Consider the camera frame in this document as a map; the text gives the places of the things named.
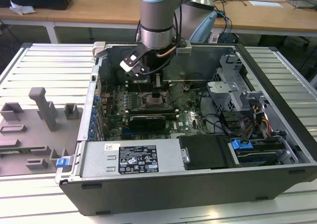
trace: warning label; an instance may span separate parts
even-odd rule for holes
[[[159,171],[156,146],[129,146],[119,148],[119,173],[150,173]]]

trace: sticker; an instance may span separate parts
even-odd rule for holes
[[[19,151],[1,151],[0,155],[20,154]]]
[[[156,146],[127,146],[119,149],[119,173],[150,173],[159,171]]]
[[[118,151],[119,147],[120,147],[120,143],[116,143],[116,144],[106,143],[105,151]]]

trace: robotic arm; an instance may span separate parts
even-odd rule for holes
[[[142,44],[127,55],[120,66],[126,72],[136,76],[153,74],[161,67],[168,65],[171,52],[177,45],[172,44],[172,30],[174,12],[188,0],[141,0],[141,35]],[[138,64],[142,63],[150,68],[145,72]]]

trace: slotted aluminum surface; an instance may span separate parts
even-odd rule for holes
[[[50,45],[37,44],[31,48],[31,51],[88,51],[91,50],[92,45]],[[47,89],[47,94],[54,98],[55,102],[62,106],[65,100],[59,100],[58,97],[75,98],[74,94],[80,95],[87,89],[87,80],[79,79],[79,75],[86,75],[75,73],[76,68],[91,68],[92,63],[81,59],[75,61],[67,60],[67,63],[61,60],[61,56],[56,61],[47,61],[43,58],[43,54],[39,55],[43,63],[38,62],[17,62],[12,68],[37,68],[44,70],[47,68],[70,68],[70,74],[66,74],[66,80],[58,78],[60,74],[46,74],[49,81],[43,79],[43,74],[36,74],[34,79],[24,77],[24,80],[5,79],[0,84],[0,91],[3,93],[5,87],[9,89],[20,89],[22,97],[27,96],[25,89],[34,86],[42,86]],[[267,68],[274,66],[281,66],[280,62],[268,63]],[[20,74],[23,76],[32,76],[31,74]],[[282,80],[274,81],[275,85],[292,86],[295,90],[300,90],[300,81],[298,80]],[[9,96],[10,93],[4,94],[3,98],[12,101],[12,97],[19,97],[19,95]],[[33,104],[25,99],[27,105],[22,105],[23,108],[34,107]],[[307,114],[312,112],[315,114],[315,107],[310,110],[302,110]],[[194,207],[174,210],[161,210],[153,212],[120,214],[120,215],[105,215],[100,217],[85,217],[82,216],[73,203],[64,195],[59,186],[54,182],[54,174],[40,174],[37,178],[30,178],[29,176],[20,176],[15,180],[8,180],[5,177],[0,177],[0,223],[1,224],[16,224],[16,223],[85,223],[85,224],[290,224],[290,223],[316,223],[317,222],[317,181],[311,183],[300,183],[285,191],[283,194],[274,200],[245,202],[234,204],[213,205],[205,207]],[[155,202],[149,197],[145,202]]]
[[[247,51],[266,74],[283,99],[306,129],[317,140],[317,92],[279,52],[269,48],[248,48]],[[261,90],[247,75],[256,90]]]
[[[36,104],[28,95],[32,87],[44,87],[47,101],[56,108],[66,103],[84,107],[92,62],[93,45],[33,44],[25,49],[0,84],[0,109],[18,102],[23,109]]]

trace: blue tab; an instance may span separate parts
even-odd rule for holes
[[[56,168],[68,168],[69,158],[59,158],[56,161]]]
[[[241,139],[235,139],[231,144],[234,150],[253,149],[251,141],[249,143],[241,143]]]

